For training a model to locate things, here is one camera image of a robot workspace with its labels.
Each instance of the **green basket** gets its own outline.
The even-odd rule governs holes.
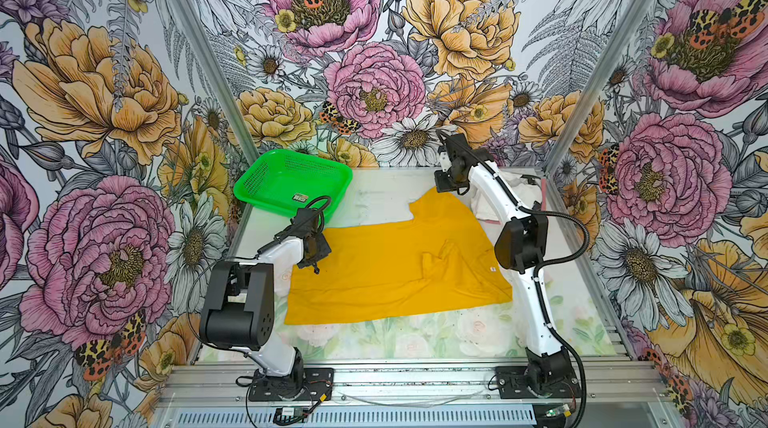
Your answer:
[[[289,218],[309,201],[328,195],[331,204],[323,210],[328,221],[351,181],[352,169],[343,163],[277,149],[256,160],[237,180],[234,193],[257,208]]]

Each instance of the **mounting plate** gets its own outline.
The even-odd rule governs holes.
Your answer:
[[[528,389],[528,385],[525,383],[525,369],[526,366],[496,366],[498,395],[502,400],[542,398],[542,396],[536,396]],[[554,384],[550,392],[552,393],[552,398],[578,399],[581,396],[581,387],[578,380],[573,378]]]
[[[258,380],[254,385],[248,389],[248,401],[285,401],[286,398],[280,395],[281,392],[281,379],[268,376]],[[291,399],[291,401],[317,401],[320,395],[326,394],[326,400],[331,399],[331,389],[323,381],[329,381],[333,383],[333,369],[332,368],[304,368],[304,384],[307,385],[310,390],[302,390],[299,396]]]

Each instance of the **floral tablecloth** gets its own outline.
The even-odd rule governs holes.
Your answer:
[[[583,282],[574,280],[579,277],[578,271],[575,267],[569,268],[558,271],[555,278],[545,275],[558,330],[582,355],[615,355],[594,302]],[[525,356],[522,347],[525,320],[515,315],[520,312],[515,300],[469,310],[362,323],[284,325],[288,297],[280,282],[276,280],[274,334],[297,346],[305,360]],[[204,346],[198,359],[241,361],[243,357]]]

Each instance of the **cable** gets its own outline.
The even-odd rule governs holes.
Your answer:
[[[495,175],[494,170],[491,168],[490,165],[485,163],[484,160],[481,160],[477,155],[475,155],[469,148],[465,147],[464,145],[461,145],[460,143],[457,143],[454,139],[450,138],[449,136],[446,136],[442,132],[438,132],[438,138],[443,142],[450,142],[453,143],[454,146],[461,149],[463,152],[469,154],[472,158],[475,159],[478,163],[483,165],[485,169],[491,174]],[[534,285],[536,285],[536,295],[538,297],[538,303],[539,307],[542,310],[542,315],[544,317],[544,323],[546,324],[547,328],[549,329],[549,332],[552,334],[555,340],[559,341],[560,344],[571,354],[573,355],[573,358],[576,360],[576,365],[578,367],[578,373],[579,373],[579,380],[581,382],[581,403],[578,407],[578,412],[576,413],[576,418],[574,419],[574,422],[571,423],[570,428],[576,428],[579,423],[581,423],[581,419],[584,418],[584,407],[587,405],[587,378],[584,373],[584,362],[581,360],[581,356],[576,352],[576,350],[557,332],[557,330],[554,329],[554,324],[552,323],[552,319],[549,318],[549,313],[547,310],[546,301],[544,299],[544,293],[542,291],[542,284],[539,282],[538,274],[542,270],[543,267],[549,266],[549,265],[557,265],[560,263],[565,263],[567,261],[572,261],[577,258],[579,258],[581,255],[584,254],[584,252],[589,247],[589,231],[587,230],[587,226],[581,222],[581,220],[568,215],[566,213],[561,212],[550,212],[547,210],[531,210],[529,208],[526,208],[522,205],[520,205],[517,201],[517,199],[514,197],[513,193],[509,190],[507,187],[507,184],[504,182],[501,176],[497,177],[494,176],[494,179],[496,182],[502,187],[502,190],[506,194],[507,197],[514,203],[518,210],[520,210],[523,213],[527,213],[529,215],[542,215],[542,216],[554,216],[559,217],[562,219],[566,219],[570,222],[573,222],[578,226],[582,233],[584,234],[584,241],[581,242],[581,247],[579,247],[578,250],[576,250],[574,253],[561,257],[559,259],[550,259],[550,260],[544,260],[541,263],[538,263],[536,267],[533,270],[533,280]]]

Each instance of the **yellow cloth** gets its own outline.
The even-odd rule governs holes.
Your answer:
[[[470,210],[430,190],[413,220],[326,229],[320,274],[293,267],[286,324],[355,323],[512,299],[493,245]]]

